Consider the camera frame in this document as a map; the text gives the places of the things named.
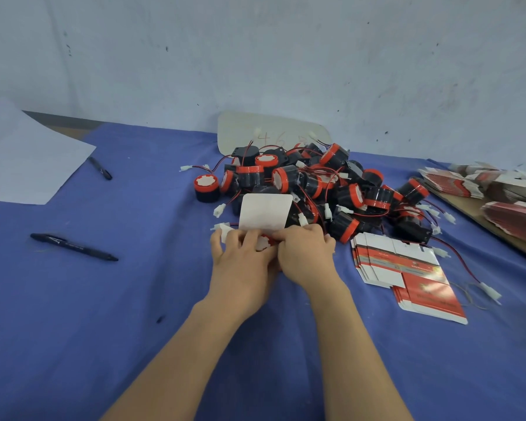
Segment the human hand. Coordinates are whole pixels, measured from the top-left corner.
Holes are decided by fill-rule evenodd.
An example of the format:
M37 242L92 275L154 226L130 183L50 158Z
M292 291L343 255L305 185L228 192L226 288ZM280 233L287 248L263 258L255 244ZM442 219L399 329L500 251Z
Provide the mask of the human hand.
M335 240L319 225L290 226L273 233L279 244L279 264L284 274L310 294L338 278L333 264Z
M260 234L260 230L229 231L225 251L220 244L222 230L210 237L213 265L206 299L229 311L239 323L265 304L279 271L276 245L255 250Z

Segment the person's left hand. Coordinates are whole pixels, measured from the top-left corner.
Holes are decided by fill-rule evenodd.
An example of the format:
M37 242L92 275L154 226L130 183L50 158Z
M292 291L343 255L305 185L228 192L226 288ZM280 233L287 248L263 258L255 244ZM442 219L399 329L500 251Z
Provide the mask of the person's left hand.
M216 230L210 237L212 277L206 298L222 310L229 311L242 323L267 301L279 271L277 246L256 251L260 230L232 230L226 237L226 250L222 250Z

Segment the forearm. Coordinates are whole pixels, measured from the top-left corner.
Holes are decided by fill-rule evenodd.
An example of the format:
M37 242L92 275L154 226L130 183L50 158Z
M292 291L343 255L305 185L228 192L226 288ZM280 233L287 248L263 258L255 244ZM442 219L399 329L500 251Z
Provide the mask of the forearm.
M206 383L239 323L203 300L102 418L192 420Z
M310 294L316 318L328 421L411 420L372 339L337 274Z

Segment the wall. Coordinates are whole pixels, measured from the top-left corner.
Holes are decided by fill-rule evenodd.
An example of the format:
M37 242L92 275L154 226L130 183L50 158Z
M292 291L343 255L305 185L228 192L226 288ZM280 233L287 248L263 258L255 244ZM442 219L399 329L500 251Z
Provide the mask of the wall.
M0 0L0 95L187 130L279 114L352 150L526 169L526 0Z

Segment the black pen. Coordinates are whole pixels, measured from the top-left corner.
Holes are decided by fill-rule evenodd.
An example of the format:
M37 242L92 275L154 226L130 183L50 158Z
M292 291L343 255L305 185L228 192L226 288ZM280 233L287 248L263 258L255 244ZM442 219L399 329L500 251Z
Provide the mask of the black pen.
M30 235L33 239L39 242L47 242L48 244L53 244L59 247L66 248L68 250L76 251L78 253L90 255L91 257L100 258L101 260L107 261L119 261L119 259L111 254L104 253L100 250L94 250L93 248L86 248L68 242L66 239L59 238L58 236L53 236L48 233L31 233Z
M90 156L88 158L90 160L90 162L92 163L92 165L98 169L98 171L107 179L107 180L111 180L113 178L113 176L111 174L109 174L109 171L107 171L105 168L103 168L101 166L101 164L98 162L97 159L95 159L93 156Z

